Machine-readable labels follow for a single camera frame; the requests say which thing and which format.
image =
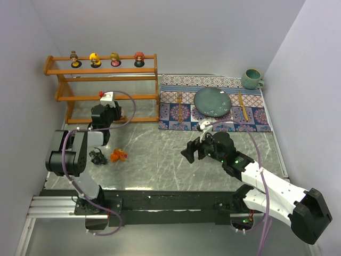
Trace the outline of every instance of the orange toy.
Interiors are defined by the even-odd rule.
[[[125,159],[128,157],[128,155],[123,152],[122,150],[116,148],[113,153],[110,156],[110,159],[112,162],[116,162],[117,160],[121,160],[122,162],[125,161]]]

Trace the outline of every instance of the gold fork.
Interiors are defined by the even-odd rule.
[[[182,123],[182,112],[181,112],[181,103],[182,103],[182,94],[181,92],[177,93],[177,103],[179,103],[179,123]]]

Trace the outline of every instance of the green plate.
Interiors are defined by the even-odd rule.
[[[208,87],[196,93],[194,105],[205,116],[221,117],[230,111],[231,99],[224,91]]]

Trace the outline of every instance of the gold knife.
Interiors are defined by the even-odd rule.
[[[246,109],[245,109],[245,106],[244,106],[244,103],[243,103],[243,99],[241,98],[240,91],[238,92],[238,100],[239,100],[239,104],[240,104],[241,108],[243,109],[243,115],[245,117],[245,120],[249,121],[249,118],[247,117]]]

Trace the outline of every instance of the princess figurine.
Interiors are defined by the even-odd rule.
[[[135,63],[134,66],[136,68],[142,68],[144,66],[144,54],[143,52],[136,52],[134,55]]]
[[[118,67],[122,63],[121,58],[119,57],[117,52],[112,52],[109,58],[113,67]]]
[[[100,57],[96,53],[91,53],[89,59],[93,68],[99,68],[102,65]]]
[[[82,65],[82,63],[78,60],[78,56],[75,51],[71,51],[70,60],[72,61],[72,68],[79,68]]]

